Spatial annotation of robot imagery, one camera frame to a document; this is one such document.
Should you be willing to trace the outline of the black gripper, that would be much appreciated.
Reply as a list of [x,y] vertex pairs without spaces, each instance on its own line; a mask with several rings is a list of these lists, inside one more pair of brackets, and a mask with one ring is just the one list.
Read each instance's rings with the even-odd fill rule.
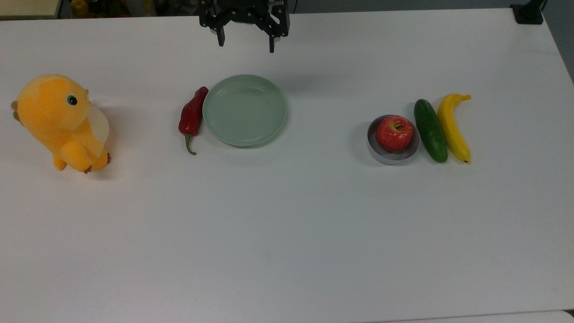
[[214,31],[218,45],[225,41],[224,26],[230,21],[255,24],[269,37],[269,51],[274,53],[275,43],[287,37],[290,18],[287,0],[201,0],[200,25]]

